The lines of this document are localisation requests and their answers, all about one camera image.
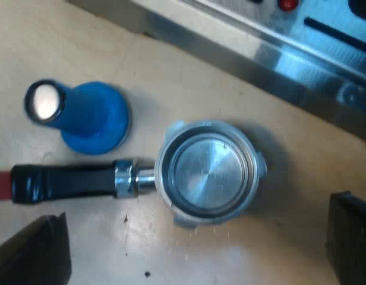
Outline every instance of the portafilter handle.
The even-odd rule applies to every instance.
[[[116,160],[76,166],[16,165],[11,170],[12,200],[36,204],[90,195],[131,198],[155,189],[154,163]]]

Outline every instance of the black handle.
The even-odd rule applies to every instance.
[[[11,170],[11,188],[12,200],[22,204],[115,194],[115,166],[16,165]]]

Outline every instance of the wooden countertop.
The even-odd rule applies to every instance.
[[[84,156],[57,131],[31,124],[24,93],[50,77],[122,88],[134,116],[125,144]],[[30,207],[0,201],[0,243],[42,214],[66,211],[70,284],[337,284],[324,247],[329,195],[352,191],[366,200],[365,142],[175,47],[61,0],[0,1],[0,170],[156,157],[171,123],[198,119],[233,123],[266,157],[268,175],[244,216],[182,229],[157,192]]]

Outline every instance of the stainless steel panel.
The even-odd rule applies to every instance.
[[[366,21],[348,10],[347,1],[302,0],[297,10],[283,12],[268,0],[184,0],[244,31],[249,45],[243,54],[129,0],[70,2],[176,45],[366,140],[366,53],[303,24],[312,17],[366,42]]]

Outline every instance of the black slot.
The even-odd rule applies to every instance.
[[[335,28],[323,24],[310,17],[304,19],[304,24],[324,34],[328,34],[329,36],[334,37],[335,39],[338,39],[346,43],[347,45],[353,46],[354,48],[366,53],[366,42],[363,42],[362,40],[356,39],[355,37],[343,33],[342,31],[336,30]]]

